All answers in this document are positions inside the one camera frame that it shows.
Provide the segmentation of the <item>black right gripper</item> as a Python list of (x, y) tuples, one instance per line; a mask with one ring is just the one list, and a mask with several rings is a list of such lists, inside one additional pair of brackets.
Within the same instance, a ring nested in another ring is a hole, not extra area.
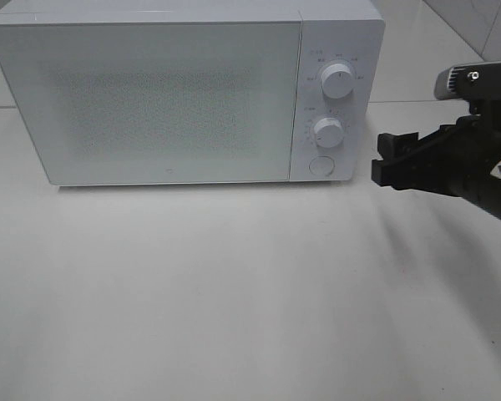
[(501, 131), (486, 129), (479, 117), (462, 117), (428, 148), (416, 166), (391, 162), (414, 149), (418, 132), (377, 137), (382, 160), (372, 160), (371, 178), (381, 187), (418, 189), (461, 197), (483, 209), (501, 209)]

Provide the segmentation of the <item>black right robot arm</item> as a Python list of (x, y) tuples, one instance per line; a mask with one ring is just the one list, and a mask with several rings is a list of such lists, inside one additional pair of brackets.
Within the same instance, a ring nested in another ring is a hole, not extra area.
[(422, 138), (379, 134), (377, 152), (371, 177), (379, 186), (462, 198), (501, 220), (501, 132), (486, 130), (479, 117)]

